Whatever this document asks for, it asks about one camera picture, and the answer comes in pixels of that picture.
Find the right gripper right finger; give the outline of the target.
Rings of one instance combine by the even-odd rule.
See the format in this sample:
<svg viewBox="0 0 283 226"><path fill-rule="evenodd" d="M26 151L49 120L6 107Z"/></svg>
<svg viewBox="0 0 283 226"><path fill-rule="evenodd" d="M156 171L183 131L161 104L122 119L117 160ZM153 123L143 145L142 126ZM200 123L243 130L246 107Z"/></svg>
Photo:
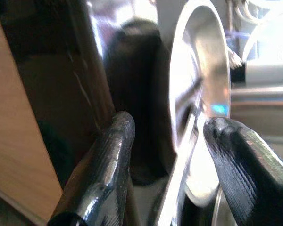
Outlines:
<svg viewBox="0 0 283 226"><path fill-rule="evenodd" d="M212 117L203 135L239 226L283 226L283 160L241 122Z"/></svg>

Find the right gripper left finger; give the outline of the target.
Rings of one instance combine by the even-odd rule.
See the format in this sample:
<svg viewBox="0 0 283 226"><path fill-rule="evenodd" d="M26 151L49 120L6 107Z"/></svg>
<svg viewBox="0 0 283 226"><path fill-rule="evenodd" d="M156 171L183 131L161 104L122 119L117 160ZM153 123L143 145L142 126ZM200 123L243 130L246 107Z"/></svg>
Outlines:
<svg viewBox="0 0 283 226"><path fill-rule="evenodd" d="M73 170L50 226L123 224L134 136L133 117L117 112Z"/></svg>

